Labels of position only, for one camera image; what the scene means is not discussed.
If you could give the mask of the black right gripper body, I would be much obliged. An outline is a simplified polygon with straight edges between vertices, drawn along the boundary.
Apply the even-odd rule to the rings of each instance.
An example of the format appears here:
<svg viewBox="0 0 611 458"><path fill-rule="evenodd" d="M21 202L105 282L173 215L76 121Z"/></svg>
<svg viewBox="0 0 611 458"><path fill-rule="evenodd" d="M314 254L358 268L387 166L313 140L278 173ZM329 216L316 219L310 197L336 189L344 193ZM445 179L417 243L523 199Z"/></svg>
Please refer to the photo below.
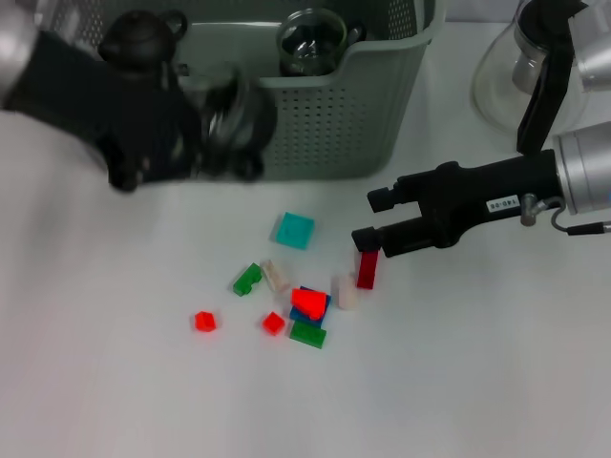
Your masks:
<svg viewBox="0 0 611 458"><path fill-rule="evenodd" d="M491 210L488 203L528 194L543 199L561 195L553 151L475 168L444 163L422 178L417 202L424 230L416 247L449 248L477 225L517 217L520 207Z"/></svg>

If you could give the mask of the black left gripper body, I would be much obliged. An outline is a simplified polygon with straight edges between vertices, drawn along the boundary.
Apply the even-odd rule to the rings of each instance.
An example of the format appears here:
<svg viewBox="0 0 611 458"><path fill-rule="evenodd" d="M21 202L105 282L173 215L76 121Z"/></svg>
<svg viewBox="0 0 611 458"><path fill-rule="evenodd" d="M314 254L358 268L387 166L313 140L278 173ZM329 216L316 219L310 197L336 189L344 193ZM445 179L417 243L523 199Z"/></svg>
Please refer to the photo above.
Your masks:
<svg viewBox="0 0 611 458"><path fill-rule="evenodd" d="M7 107L97 148L121 192L187 179L201 164L200 115L180 89L130 81L48 32Z"/></svg>

